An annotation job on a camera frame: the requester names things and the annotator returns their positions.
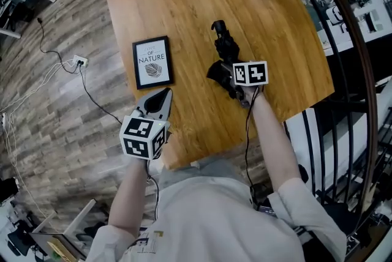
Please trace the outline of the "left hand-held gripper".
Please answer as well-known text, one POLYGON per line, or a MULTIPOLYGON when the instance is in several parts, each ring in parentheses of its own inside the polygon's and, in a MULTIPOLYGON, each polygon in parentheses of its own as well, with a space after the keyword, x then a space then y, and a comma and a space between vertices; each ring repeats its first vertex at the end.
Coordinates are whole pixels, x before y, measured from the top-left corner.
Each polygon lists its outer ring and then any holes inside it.
POLYGON ((154 89, 139 99, 137 110, 124 117, 119 139, 125 155, 144 160, 160 157, 168 140, 172 97, 170 88, 154 89), (154 119, 144 117, 142 112, 154 119))

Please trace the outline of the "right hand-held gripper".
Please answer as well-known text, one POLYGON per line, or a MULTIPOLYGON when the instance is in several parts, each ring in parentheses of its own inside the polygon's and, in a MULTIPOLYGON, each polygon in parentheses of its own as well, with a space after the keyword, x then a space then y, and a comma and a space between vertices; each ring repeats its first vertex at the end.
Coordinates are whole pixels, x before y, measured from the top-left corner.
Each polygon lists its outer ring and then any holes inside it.
POLYGON ((232 88, 234 98, 244 108, 250 105, 244 88, 257 88, 269 82, 266 61, 237 62, 231 67, 223 61, 216 61, 208 69, 206 77, 223 88, 232 88))

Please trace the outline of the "black object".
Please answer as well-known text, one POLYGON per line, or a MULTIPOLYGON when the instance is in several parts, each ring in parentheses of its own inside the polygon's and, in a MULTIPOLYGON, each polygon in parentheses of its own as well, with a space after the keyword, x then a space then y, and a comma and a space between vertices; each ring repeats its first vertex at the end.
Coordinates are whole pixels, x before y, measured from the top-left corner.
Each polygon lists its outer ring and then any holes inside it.
POLYGON ((226 64, 239 62, 239 46, 230 35, 230 31, 227 29, 224 20, 214 21, 211 25, 211 29, 215 30, 217 34, 217 39, 214 41, 214 45, 219 57, 226 64))

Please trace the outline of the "person's left forearm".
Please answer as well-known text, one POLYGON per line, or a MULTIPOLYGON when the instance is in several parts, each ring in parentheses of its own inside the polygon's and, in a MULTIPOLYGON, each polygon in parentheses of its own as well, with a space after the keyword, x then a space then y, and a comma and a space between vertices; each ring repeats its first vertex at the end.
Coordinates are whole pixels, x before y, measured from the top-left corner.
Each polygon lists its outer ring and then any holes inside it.
POLYGON ((146 162, 132 159, 111 204, 108 224, 138 236, 145 208, 146 162))

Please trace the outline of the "person's right forearm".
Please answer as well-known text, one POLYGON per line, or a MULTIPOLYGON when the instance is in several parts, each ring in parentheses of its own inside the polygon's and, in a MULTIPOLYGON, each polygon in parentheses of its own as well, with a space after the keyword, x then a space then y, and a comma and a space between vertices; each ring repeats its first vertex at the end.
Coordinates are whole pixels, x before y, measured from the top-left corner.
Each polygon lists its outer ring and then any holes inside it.
POLYGON ((245 87, 244 93, 246 100, 254 104, 252 115, 260 147, 273 190, 277 192, 288 180, 301 177, 295 152, 263 93, 254 87, 245 87))

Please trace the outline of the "black framed leaf picture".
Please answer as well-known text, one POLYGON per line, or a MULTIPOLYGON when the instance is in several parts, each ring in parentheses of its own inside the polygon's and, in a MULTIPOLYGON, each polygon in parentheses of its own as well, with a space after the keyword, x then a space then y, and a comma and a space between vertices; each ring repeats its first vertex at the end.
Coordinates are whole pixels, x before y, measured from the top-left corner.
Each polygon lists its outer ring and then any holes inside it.
POLYGON ((174 83, 168 36, 134 42, 132 52, 138 90, 174 83))

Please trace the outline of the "wooden table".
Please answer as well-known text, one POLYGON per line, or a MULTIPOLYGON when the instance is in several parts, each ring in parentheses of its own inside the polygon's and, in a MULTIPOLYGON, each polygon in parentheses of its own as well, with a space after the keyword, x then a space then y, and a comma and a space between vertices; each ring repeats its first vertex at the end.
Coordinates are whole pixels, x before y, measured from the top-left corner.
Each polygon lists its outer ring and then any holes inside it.
POLYGON ((211 25, 224 20, 242 61, 266 61, 264 93, 279 121, 333 93, 325 52, 301 0, 107 0, 129 87, 137 89, 132 45, 167 36, 174 83, 166 167, 234 148, 256 135, 247 112, 206 74, 218 59, 211 25))

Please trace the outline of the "person's white shirt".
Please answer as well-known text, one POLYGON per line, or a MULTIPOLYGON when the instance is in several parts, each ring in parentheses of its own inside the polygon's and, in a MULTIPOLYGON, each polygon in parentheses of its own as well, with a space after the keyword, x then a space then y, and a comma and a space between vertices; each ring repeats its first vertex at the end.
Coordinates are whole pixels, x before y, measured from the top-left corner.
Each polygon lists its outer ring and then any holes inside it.
POLYGON ((248 186, 232 178, 197 176, 163 189, 157 220, 140 236, 99 228, 86 262, 305 262, 304 228, 343 262, 347 240, 299 178, 270 195, 273 214, 256 211, 248 186))

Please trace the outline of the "black waist device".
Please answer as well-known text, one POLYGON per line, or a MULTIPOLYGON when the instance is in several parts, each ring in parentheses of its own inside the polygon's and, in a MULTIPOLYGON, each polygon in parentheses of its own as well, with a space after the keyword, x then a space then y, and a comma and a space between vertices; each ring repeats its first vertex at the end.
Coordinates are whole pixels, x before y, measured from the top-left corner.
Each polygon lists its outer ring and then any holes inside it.
POLYGON ((263 201, 258 202, 256 206, 256 210, 258 212, 270 215, 272 217, 277 217, 275 211, 272 209, 271 203, 268 198, 265 198, 263 201))

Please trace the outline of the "black railing with wooden handrail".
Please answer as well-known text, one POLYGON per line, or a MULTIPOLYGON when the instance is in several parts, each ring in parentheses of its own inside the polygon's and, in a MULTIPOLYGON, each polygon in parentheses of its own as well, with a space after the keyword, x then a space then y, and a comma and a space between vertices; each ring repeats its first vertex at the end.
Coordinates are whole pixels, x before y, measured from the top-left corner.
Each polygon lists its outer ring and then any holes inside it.
POLYGON ((348 23, 353 47, 331 46, 327 57, 334 92, 286 120, 311 192, 345 233, 360 228, 392 192, 392 106, 379 114, 371 57, 345 0, 335 0, 348 23))

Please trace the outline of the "yellow wooden crate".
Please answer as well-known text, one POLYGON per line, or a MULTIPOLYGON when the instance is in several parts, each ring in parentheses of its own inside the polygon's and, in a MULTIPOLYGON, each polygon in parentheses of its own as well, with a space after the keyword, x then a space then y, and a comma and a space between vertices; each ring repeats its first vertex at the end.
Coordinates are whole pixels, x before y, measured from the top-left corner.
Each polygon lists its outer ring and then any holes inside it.
POLYGON ((57 254, 64 262, 78 262, 78 259, 65 247, 65 245, 56 238, 47 241, 50 248, 57 254))

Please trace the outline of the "white wall socket box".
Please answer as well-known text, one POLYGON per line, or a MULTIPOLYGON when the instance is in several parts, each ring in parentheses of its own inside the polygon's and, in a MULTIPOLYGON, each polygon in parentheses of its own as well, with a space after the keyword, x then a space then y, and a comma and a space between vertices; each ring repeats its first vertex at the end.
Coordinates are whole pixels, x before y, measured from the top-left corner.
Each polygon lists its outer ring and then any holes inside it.
POLYGON ((72 62, 77 66, 77 67, 85 67, 87 68, 88 66, 88 58, 79 56, 79 55, 74 55, 72 62))

